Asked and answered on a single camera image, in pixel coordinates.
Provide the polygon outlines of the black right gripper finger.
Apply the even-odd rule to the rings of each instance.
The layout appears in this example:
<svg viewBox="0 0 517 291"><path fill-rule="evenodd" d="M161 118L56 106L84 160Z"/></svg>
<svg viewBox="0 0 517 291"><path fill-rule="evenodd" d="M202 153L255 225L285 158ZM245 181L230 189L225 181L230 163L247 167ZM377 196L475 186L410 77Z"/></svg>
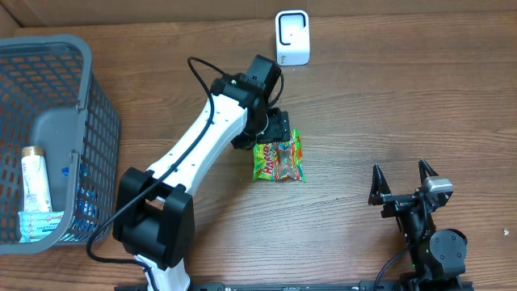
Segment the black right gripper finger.
<svg viewBox="0 0 517 291"><path fill-rule="evenodd" d="M391 190L383 175L380 165L376 163L372 168L372 186L369 195L370 202L384 202L391 196Z"/></svg>
<svg viewBox="0 0 517 291"><path fill-rule="evenodd" d="M428 162L422 158L418 162L419 176L421 183L428 177L438 176L437 172L428 164Z"/></svg>

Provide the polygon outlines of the green Haribo gummy bag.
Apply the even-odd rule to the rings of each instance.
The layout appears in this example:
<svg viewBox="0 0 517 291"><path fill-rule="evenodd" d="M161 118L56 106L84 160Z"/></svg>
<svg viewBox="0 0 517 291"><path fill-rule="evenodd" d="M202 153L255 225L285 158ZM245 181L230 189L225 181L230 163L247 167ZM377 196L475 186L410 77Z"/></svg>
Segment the green Haribo gummy bag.
<svg viewBox="0 0 517 291"><path fill-rule="evenodd" d="M253 155L253 181L258 179L306 181L302 170L303 150L298 129L291 130L288 141L255 145Z"/></svg>

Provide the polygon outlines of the blue Oreo cookie pack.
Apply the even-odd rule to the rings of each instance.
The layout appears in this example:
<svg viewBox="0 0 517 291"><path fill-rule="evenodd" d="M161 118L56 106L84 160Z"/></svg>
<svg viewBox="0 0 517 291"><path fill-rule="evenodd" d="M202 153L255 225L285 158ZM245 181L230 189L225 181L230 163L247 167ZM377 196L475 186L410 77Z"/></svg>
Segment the blue Oreo cookie pack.
<svg viewBox="0 0 517 291"><path fill-rule="evenodd" d="M91 190L86 190L81 185L81 179L88 176L88 166L79 165L77 195L75 199L76 215L72 222L74 230L93 232L97 226L91 218L98 217L98 207L90 202L90 199L96 200L97 195Z"/></svg>

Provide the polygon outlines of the white tube with gold cap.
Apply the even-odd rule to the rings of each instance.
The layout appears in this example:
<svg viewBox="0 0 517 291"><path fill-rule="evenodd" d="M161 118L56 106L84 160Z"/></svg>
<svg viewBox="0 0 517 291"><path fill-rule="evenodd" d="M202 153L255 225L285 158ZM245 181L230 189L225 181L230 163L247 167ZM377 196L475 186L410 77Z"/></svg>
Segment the white tube with gold cap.
<svg viewBox="0 0 517 291"><path fill-rule="evenodd" d="M22 148L24 208L28 213L52 212L52 201L44 150L39 146Z"/></svg>

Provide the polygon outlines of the teal snack packet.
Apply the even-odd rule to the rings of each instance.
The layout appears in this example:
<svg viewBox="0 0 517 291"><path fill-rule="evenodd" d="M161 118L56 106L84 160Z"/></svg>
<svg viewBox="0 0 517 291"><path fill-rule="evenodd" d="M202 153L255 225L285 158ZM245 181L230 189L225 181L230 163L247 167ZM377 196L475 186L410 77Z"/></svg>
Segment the teal snack packet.
<svg viewBox="0 0 517 291"><path fill-rule="evenodd" d="M60 224L64 212L19 212L21 243L37 242L51 234Z"/></svg>

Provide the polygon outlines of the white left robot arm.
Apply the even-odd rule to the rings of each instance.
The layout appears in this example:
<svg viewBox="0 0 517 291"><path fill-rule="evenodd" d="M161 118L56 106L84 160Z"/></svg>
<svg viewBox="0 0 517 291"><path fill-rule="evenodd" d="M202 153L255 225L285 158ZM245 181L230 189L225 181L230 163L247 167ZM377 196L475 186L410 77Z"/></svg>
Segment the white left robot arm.
<svg viewBox="0 0 517 291"><path fill-rule="evenodd" d="M142 267L140 290L189 290L184 258L195 235L193 200L227 145L250 150L288 141L288 114L271 96L284 76L257 55L244 73L222 72L205 86L208 101L179 141L146 171L130 167L120 181L113 237Z"/></svg>

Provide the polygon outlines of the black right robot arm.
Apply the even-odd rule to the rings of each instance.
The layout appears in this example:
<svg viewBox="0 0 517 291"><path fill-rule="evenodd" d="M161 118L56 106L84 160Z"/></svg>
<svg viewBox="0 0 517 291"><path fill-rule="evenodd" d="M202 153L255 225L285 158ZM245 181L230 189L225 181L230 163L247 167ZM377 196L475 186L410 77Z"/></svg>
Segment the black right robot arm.
<svg viewBox="0 0 517 291"><path fill-rule="evenodd" d="M456 229L437 230L431 214L444 207L453 194L449 178L439 175L426 160L418 162L421 186L404 195L392 194L376 163L372 168L370 205L381 205L383 218L394 217L406 247L378 272L369 290L472 290L473 283L463 282L468 239ZM410 256L412 272L398 280L384 280L389 267L404 254Z"/></svg>

